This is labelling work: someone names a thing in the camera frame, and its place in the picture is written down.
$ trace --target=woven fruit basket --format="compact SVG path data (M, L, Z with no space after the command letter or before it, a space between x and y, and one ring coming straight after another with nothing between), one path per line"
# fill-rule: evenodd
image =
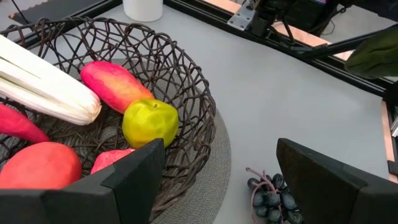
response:
M64 33L66 28L73 29ZM165 167L150 221L181 199L195 183L210 156L215 135L215 101L201 68L167 34L147 26L112 19L42 19L36 24L11 26L0 32L62 71L80 80L82 68L92 61L107 61L128 69L155 99L178 111L178 133L165 148ZM0 103L33 121L53 142L70 146L79 155L83 174L99 154L127 149L121 130L123 115L102 103L97 119L85 126L38 113L22 104L0 98ZM31 143L0 134L0 166Z

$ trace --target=round mat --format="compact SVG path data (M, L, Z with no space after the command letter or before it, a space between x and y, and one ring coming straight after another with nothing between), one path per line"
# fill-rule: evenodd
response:
M211 224L223 203L231 171L231 147L228 133L219 112L215 116L216 136L211 144L210 158L197 174L195 184L174 206L166 209L155 224Z

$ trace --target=red fruit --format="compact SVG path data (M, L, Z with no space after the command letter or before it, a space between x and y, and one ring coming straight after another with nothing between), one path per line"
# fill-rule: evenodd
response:
M112 150L101 153L95 160L94 166L91 170L91 174L94 174L95 172L112 165L114 162L120 160L124 156L134 152L134 150L135 149Z
M108 106L124 114L136 100L153 99L153 94L120 65L90 62L81 70L81 80Z
M79 180L81 164L75 151L55 142L26 147L0 172L1 189L62 189Z
M20 112L0 104L0 133L33 143L49 141L49 137Z

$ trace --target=table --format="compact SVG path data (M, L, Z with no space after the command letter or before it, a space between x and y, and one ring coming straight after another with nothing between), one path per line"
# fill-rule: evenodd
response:
M133 22L122 6L101 17ZM202 67L225 121L231 178L215 224L252 223L244 168L280 172L278 138L388 177L380 97L168 7L146 25L169 34Z

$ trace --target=plastic fruit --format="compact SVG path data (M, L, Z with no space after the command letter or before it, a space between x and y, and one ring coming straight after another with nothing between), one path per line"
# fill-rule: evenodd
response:
M91 169L91 174L104 169L107 166L112 165L114 162L120 160L124 156L134 152L134 149L125 150L112 150L101 153L94 162L94 166Z
M88 88L122 114L132 102L154 98L127 69L111 62L90 62L83 67L80 75Z
M177 110L162 101L144 99L132 103L123 116L123 134L134 149L156 138L167 147L178 131Z
M33 143L49 141L49 137L20 112L0 104L0 134L15 136Z
M0 172L1 189L61 189L80 178L75 151L55 142L42 142L15 154Z

